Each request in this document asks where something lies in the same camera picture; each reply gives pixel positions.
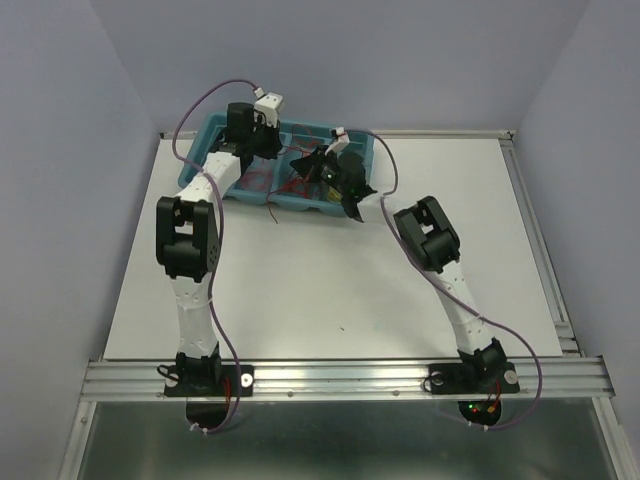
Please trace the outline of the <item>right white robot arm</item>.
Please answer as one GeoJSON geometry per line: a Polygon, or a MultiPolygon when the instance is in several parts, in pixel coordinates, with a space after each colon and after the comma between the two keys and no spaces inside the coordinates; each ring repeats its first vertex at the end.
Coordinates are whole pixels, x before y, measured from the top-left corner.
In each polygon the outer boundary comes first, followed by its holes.
{"type": "Polygon", "coordinates": [[[354,152],[318,147],[290,166],[303,180],[335,190],[349,218],[387,223],[412,266],[426,275],[439,296],[463,362],[461,381],[472,390],[491,384],[506,354],[476,311],[460,262],[460,238],[437,199],[426,196],[392,214],[384,203],[390,195],[369,185],[364,159],[354,152]]]}

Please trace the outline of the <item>teal compartment tray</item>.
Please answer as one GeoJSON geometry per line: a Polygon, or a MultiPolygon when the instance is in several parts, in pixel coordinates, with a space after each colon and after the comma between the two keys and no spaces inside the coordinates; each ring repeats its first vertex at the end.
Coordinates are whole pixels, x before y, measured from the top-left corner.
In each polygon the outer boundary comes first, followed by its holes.
{"type": "MultiPolygon", "coordinates": [[[[202,166],[217,136],[226,127],[226,113],[209,114],[198,131],[187,154],[187,158],[202,166]]],[[[313,147],[329,144],[330,129],[324,124],[281,120],[280,139],[283,149],[276,160],[256,157],[246,174],[231,186],[225,198],[233,198],[251,205],[275,204],[292,211],[318,210],[325,215],[344,217],[339,202],[328,200],[328,188],[324,184],[286,187],[288,182],[299,178],[289,162],[300,158],[302,151],[309,153],[313,147]]],[[[366,134],[349,134],[350,144],[344,152],[353,152],[363,157],[366,180],[369,181],[374,161],[374,139],[366,134]]],[[[189,165],[182,167],[177,178],[180,188],[189,184],[198,171],[189,165]]]]}

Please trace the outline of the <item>aluminium mounting rail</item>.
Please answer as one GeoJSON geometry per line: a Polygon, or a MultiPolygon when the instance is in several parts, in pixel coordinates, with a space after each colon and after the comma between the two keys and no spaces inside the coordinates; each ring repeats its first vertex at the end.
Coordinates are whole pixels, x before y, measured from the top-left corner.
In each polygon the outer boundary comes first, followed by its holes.
{"type": "MultiPolygon", "coordinates": [[[[426,360],[257,361],[248,402],[471,400],[422,388],[426,360]]],[[[600,358],[541,360],[542,399],[611,398],[615,390],[600,358]]],[[[92,362],[80,399],[93,402],[169,401],[154,362],[92,362]]]]}

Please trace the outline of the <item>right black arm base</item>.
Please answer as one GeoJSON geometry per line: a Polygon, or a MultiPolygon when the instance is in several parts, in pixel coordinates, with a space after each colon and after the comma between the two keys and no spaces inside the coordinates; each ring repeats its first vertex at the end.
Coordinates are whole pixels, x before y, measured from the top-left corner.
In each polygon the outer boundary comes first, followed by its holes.
{"type": "Polygon", "coordinates": [[[520,392],[515,365],[496,338],[484,349],[472,354],[460,351],[459,356],[459,363],[429,364],[422,390],[436,396],[471,395],[471,400],[458,401],[462,417],[472,425],[496,427],[502,414],[502,395],[520,392]]]}

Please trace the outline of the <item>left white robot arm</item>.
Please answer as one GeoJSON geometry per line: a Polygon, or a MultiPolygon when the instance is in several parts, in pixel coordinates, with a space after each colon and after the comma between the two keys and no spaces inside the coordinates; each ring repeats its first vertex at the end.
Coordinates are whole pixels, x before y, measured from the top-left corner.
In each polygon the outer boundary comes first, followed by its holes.
{"type": "Polygon", "coordinates": [[[219,341],[210,312],[211,281],[217,269],[223,222],[221,199],[256,156],[275,159],[282,149],[283,97],[269,93],[254,103],[233,102],[226,126],[215,137],[192,180],[156,206],[156,259],[170,278],[178,311],[179,346],[167,375],[188,375],[199,393],[215,392],[222,382],[219,341]]]}

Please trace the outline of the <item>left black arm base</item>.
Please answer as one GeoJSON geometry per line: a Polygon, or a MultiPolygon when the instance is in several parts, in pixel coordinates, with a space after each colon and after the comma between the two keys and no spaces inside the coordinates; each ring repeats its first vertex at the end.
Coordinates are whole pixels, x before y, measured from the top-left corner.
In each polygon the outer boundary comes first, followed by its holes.
{"type": "Polygon", "coordinates": [[[255,368],[250,364],[223,364],[219,357],[190,359],[183,354],[174,364],[161,364],[163,395],[186,399],[185,417],[192,430],[205,435],[230,426],[240,400],[253,395],[255,368]]]}

